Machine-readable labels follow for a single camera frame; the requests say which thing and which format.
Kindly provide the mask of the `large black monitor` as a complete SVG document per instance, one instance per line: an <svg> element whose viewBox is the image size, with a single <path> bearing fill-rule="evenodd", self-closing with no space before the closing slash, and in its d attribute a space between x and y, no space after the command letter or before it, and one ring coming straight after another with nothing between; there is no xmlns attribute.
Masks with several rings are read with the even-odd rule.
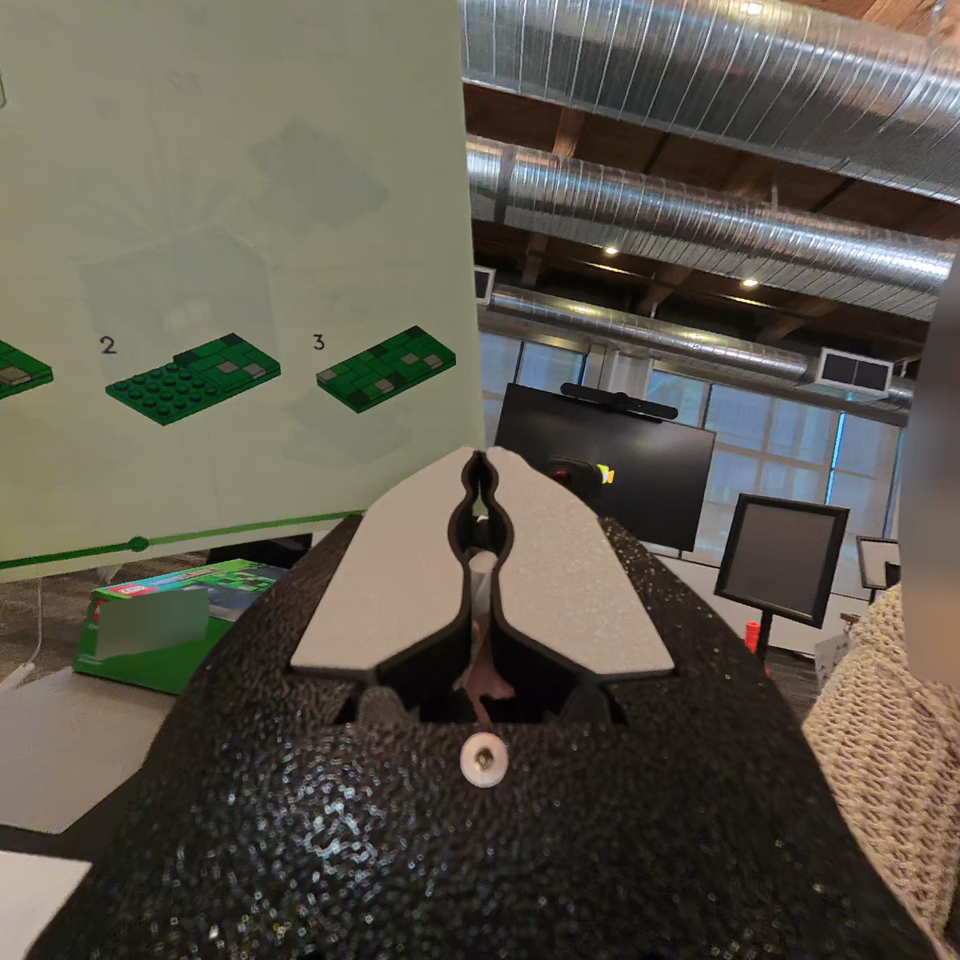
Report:
<svg viewBox="0 0 960 960"><path fill-rule="evenodd" d="M693 550L714 432L511 384L494 445L643 543Z"/></svg>

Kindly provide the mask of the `black webcam bar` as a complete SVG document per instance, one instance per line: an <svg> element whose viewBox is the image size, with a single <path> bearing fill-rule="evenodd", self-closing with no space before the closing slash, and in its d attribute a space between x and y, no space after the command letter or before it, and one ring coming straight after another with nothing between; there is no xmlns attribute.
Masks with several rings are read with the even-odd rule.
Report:
<svg viewBox="0 0 960 960"><path fill-rule="evenodd" d="M623 391L600 390L567 382L561 384L559 392L562 396L578 402L591 403L609 411L638 415L659 422L674 422L679 416L676 407L635 398Z"/></svg>

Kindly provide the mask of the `white air vent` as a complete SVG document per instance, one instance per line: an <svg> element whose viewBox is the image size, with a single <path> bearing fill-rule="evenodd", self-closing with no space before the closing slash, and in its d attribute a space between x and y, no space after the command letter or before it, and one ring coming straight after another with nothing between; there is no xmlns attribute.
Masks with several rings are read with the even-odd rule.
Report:
<svg viewBox="0 0 960 960"><path fill-rule="evenodd" d="M888 394L892 378L890 362L823 347L812 382L817 386L882 397Z"/></svg>

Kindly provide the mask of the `silver ventilation duct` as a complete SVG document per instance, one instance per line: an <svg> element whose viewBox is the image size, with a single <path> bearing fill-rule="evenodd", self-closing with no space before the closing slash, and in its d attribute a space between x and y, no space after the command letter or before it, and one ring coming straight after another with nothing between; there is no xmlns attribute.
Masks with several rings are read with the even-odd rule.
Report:
<svg viewBox="0 0 960 960"><path fill-rule="evenodd" d="M956 247L470 136L471 215L929 322Z"/></svg>
<svg viewBox="0 0 960 960"><path fill-rule="evenodd" d="M562 330L574 339L645 351L657 359L674 358L712 373L785 389L813 390L818 386L819 357L558 295L496 284L483 310L516 322Z"/></svg>
<svg viewBox="0 0 960 960"><path fill-rule="evenodd" d="M459 2L474 85L958 204L958 50L788 2Z"/></svg>

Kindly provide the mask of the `green lego set box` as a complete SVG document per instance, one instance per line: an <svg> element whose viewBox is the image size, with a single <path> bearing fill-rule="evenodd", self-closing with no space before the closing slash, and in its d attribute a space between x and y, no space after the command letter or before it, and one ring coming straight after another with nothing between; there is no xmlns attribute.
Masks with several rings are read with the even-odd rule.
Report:
<svg viewBox="0 0 960 960"><path fill-rule="evenodd" d="M233 559L97 588L74 673L179 695L236 620L286 574Z"/></svg>

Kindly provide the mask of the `white paper sheet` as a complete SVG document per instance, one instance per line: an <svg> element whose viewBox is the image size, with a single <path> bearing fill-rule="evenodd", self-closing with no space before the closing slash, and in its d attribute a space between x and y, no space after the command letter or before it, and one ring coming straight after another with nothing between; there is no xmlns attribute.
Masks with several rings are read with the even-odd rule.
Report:
<svg viewBox="0 0 960 960"><path fill-rule="evenodd" d="M91 863L1 851L1 958L22 959L64 906Z"/></svg>

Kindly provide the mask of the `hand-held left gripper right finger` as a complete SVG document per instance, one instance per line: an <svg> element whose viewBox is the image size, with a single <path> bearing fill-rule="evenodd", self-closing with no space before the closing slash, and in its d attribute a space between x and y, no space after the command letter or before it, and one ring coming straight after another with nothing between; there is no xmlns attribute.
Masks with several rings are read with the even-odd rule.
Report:
<svg viewBox="0 0 960 960"><path fill-rule="evenodd" d="M520 454L486 451L488 510L500 519L496 597L507 636L600 682L665 676L674 660L597 514Z"/></svg>

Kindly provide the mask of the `lego instruction booklet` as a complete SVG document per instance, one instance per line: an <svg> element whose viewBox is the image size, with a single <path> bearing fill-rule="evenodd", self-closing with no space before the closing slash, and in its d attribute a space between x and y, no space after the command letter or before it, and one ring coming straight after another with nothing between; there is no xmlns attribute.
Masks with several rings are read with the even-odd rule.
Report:
<svg viewBox="0 0 960 960"><path fill-rule="evenodd" d="M484 446L458 2L2 2L2 581Z"/></svg>

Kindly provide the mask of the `small screen on stand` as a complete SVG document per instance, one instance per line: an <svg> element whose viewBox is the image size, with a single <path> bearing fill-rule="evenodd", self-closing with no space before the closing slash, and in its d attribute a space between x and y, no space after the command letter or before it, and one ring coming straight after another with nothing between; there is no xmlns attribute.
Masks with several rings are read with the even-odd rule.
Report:
<svg viewBox="0 0 960 960"><path fill-rule="evenodd" d="M775 617L823 626L849 515L845 507L738 496L713 592L760 611L760 660Z"/></svg>
<svg viewBox="0 0 960 960"><path fill-rule="evenodd" d="M861 587L864 590L886 591L901 582L902 566L898 540L858 535L856 551Z"/></svg>

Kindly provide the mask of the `cream knit sweater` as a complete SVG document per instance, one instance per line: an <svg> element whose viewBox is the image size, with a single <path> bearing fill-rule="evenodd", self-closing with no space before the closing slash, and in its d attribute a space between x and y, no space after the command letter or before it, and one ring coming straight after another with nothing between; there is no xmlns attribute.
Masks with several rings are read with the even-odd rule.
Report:
<svg viewBox="0 0 960 960"><path fill-rule="evenodd" d="M938 958L958 958L958 686L909 670L899 585L848 640L802 732L873 867Z"/></svg>

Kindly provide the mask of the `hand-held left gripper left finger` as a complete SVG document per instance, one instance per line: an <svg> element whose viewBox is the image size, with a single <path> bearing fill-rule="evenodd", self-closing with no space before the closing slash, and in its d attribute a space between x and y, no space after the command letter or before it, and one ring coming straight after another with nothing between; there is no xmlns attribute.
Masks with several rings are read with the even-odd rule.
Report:
<svg viewBox="0 0 960 960"><path fill-rule="evenodd" d="M452 685L472 648L479 452L460 448L365 512L291 658L367 685Z"/></svg>

